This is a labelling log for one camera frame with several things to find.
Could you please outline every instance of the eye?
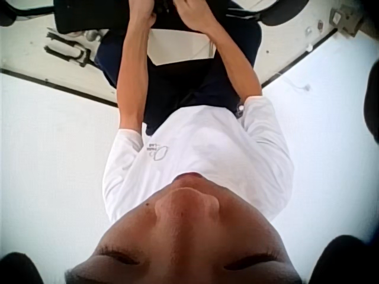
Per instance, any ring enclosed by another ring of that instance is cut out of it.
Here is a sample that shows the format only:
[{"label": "eye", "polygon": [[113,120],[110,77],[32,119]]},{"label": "eye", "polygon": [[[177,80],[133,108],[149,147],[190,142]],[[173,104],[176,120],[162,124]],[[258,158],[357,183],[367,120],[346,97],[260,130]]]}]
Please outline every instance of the eye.
[{"label": "eye", "polygon": [[98,252],[100,256],[108,256],[116,259],[118,262],[127,264],[127,265],[138,265],[139,262],[135,261],[132,257],[129,256],[128,253],[124,252],[119,248],[109,248],[104,246]]},{"label": "eye", "polygon": [[277,260],[278,260],[277,256],[273,254],[256,254],[254,256],[248,256],[240,260],[237,260],[236,262],[228,264],[224,268],[226,270],[232,270],[232,271],[242,270],[242,269],[251,267],[253,265],[256,265],[258,263],[274,262]]}]

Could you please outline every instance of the forearm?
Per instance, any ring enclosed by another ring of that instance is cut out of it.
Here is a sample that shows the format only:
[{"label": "forearm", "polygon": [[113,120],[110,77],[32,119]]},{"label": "forearm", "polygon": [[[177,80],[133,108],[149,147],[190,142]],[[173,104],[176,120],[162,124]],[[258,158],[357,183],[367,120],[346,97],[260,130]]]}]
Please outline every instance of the forearm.
[{"label": "forearm", "polygon": [[147,97],[147,25],[129,22],[117,84],[120,128],[142,132]]},{"label": "forearm", "polygon": [[241,101],[245,102],[250,96],[262,95],[262,87],[253,67],[225,29],[215,21],[205,33],[216,45],[228,77]]}]

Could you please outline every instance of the lap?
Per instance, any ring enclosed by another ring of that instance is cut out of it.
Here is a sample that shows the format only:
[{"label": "lap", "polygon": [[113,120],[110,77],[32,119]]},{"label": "lap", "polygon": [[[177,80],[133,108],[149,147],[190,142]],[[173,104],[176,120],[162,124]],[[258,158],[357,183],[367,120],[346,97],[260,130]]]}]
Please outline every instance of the lap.
[{"label": "lap", "polygon": [[[254,65],[262,32],[255,21],[228,18],[223,23],[231,38]],[[110,31],[102,40],[95,59],[113,86],[117,86],[124,31]],[[147,135],[152,135],[178,108],[194,105],[225,107],[236,113],[239,97],[227,77],[218,52],[214,59],[155,66],[147,61],[149,87],[144,114]]]}]

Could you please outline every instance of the office chair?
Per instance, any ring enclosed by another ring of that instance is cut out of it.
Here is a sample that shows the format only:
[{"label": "office chair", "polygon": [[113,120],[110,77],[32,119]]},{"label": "office chair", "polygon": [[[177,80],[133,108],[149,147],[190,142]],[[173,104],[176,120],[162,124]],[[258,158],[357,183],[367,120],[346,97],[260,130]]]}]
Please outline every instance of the office chair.
[{"label": "office chair", "polygon": [[[207,0],[220,22],[225,17],[254,19],[268,26],[281,25],[299,14],[309,0],[276,0],[261,11],[247,11],[230,0]],[[181,21],[172,0],[156,0],[157,21],[153,28],[189,31]],[[54,14],[57,30],[61,34],[75,31],[122,29],[129,21],[127,0],[54,0],[54,5],[34,9],[17,9],[0,0],[0,26],[9,27],[15,21],[31,20]]]}]

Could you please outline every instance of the white t-shirt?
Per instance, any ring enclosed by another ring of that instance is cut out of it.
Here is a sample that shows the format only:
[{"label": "white t-shirt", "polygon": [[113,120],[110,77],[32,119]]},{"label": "white t-shirt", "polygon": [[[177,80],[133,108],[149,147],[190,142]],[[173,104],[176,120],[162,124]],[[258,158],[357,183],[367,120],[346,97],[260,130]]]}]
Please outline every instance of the white t-shirt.
[{"label": "white t-shirt", "polygon": [[105,167],[105,209],[114,223],[178,175],[197,172],[271,220],[291,196],[293,171],[267,98],[247,99],[239,120],[226,108],[189,106],[175,111],[147,145],[133,130],[118,131]]}]

